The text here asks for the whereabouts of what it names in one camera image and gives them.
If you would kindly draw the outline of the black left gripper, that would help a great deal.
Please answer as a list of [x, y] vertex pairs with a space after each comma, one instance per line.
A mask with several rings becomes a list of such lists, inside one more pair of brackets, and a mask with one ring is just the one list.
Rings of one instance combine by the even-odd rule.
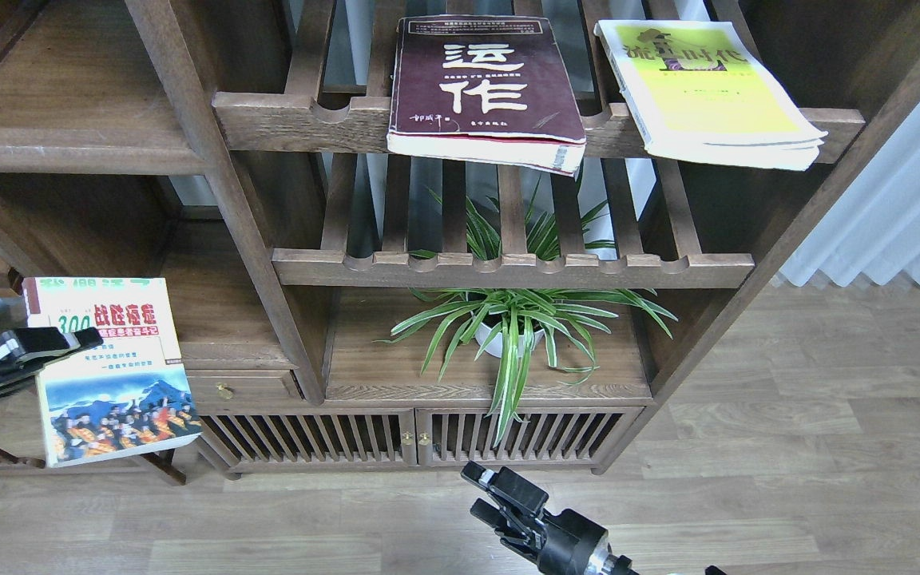
[[45, 365], [102, 345], [95, 327], [61, 332], [56, 327], [24, 327], [0, 334], [0, 401], [34, 385]]

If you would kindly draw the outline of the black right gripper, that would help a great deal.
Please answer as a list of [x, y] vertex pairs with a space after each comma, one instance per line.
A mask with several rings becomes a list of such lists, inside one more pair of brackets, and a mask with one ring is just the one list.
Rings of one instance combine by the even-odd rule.
[[535, 564], [540, 573], [611, 572], [609, 531], [571, 509], [549, 514], [543, 510], [549, 498], [547, 492], [521, 474], [507, 466], [494, 472], [469, 461], [461, 477], [503, 507], [500, 510], [486, 500], [475, 500], [472, 516], [489, 525], [502, 545]]

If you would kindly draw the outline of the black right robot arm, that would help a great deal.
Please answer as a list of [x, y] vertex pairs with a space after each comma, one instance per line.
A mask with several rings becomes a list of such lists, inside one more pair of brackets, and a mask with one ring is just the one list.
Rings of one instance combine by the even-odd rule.
[[493, 528], [500, 542], [544, 574], [635, 574], [632, 559], [611, 553], [609, 531], [571, 509], [545, 510], [549, 495], [507, 466], [470, 461], [461, 476], [497, 503], [478, 499], [472, 516]]

